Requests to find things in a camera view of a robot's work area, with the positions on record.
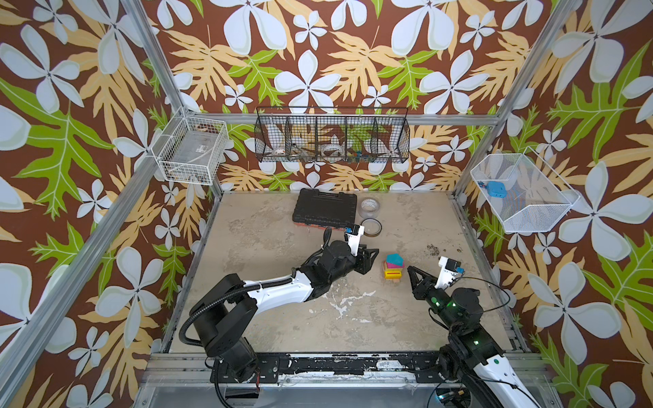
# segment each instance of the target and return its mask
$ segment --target stacked blocks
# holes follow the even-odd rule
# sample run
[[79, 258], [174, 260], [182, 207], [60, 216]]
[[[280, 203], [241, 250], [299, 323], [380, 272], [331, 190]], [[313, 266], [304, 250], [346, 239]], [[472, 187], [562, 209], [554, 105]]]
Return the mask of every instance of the stacked blocks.
[[400, 279], [404, 269], [404, 259], [398, 253], [388, 255], [383, 261], [383, 275], [385, 279]]

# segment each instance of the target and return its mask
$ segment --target clear tape roll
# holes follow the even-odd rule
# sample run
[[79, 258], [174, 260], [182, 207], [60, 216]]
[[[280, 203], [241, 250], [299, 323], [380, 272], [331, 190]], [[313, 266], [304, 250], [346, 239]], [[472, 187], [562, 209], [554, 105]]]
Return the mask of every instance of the clear tape roll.
[[363, 219], [376, 218], [376, 216], [379, 215], [380, 208], [381, 205], [377, 200], [373, 198], [365, 198], [358, 205], [358, 214], [360, 214]]

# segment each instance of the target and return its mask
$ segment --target wall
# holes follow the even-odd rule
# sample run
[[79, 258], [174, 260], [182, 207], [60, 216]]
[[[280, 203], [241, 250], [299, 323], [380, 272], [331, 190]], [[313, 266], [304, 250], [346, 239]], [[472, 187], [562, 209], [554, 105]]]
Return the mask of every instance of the wall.
[[[170, 115], [132, 21], [99, 4], [0, 1], [0, 358]], [[13, 407], [132, 404], [209, 209], [152, 179]]]
[[[192, 110], [240, 113], [283, 105], [303, 112], [297, 106], [319, 105], [328, 112], [339, 106], [386, 112], [398, 106], [411, 114], [494, 113], [551, 8], [540, 0], [270, 0], [254, 6], [162, 0], [144, 6]], [[253, 127], [230, 128], [233, 146], [219, 175], [225, 189], [237, 191], [307, 185], [450, 190], [483, 134], [413, 128], [410, 160], [402, 165], [316, 166], [259, 163]]]
[[494, 143], [535, 148], [582, 194], [562, 222], [504, 234], [472, 184], [462, 197], [567, 407], [652, 406], [652, 10], [584, 2]]

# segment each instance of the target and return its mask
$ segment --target yellow block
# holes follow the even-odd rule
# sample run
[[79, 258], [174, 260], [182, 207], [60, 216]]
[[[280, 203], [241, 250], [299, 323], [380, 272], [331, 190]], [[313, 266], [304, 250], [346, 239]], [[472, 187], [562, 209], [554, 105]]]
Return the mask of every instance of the yellow block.
[[383, 276], [385, 279], [400, 279], [402, 270], [397, 268], [388, 268], [388, 264], [383, 261]]

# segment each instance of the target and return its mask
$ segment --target concrete floor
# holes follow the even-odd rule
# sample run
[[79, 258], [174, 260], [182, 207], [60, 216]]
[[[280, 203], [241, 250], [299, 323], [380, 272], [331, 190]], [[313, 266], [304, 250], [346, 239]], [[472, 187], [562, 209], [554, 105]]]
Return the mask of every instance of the concrete floor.
[[[381, 251], [372, 270], [366, 275], [351, 272], [318, 299], [254, 317], [245, 337], [256, 351], [422, 351], [446, 344], [447, 333], [431, 321], [426, 302], [412, 296], [406, 271], [398, 283], [387, 281], [382, 262], [399, 253], [407, 265], [437, 275], [438, 255], [444, 255], [460, 260], [469, 276], [480, 277], [449, 197], [440, 192], [361, 193], [358, 202], [369, 196], [380, 202], [377, 219], [383, 224], [379, 236], [361, 239]], [[291, 221], [296, 200], [294, 194], [274, 193], [223, 197], [182, 321], [224, 275], [235, 272], [250, 280], [287, 275], [319, 248], [322, 230]], [[334, 231], [331, 239], [342, 240], [342, 231]], [[484, 309], [495, 306], [483, 282], [462, 282], [481, 290]], [[500, 347], [511, 348], [497, 311], [484, 314], [481, 322]], [[193, 327], [188, 335], [197, 338]], [[175, 336], [170, 351], [202, 350]]]

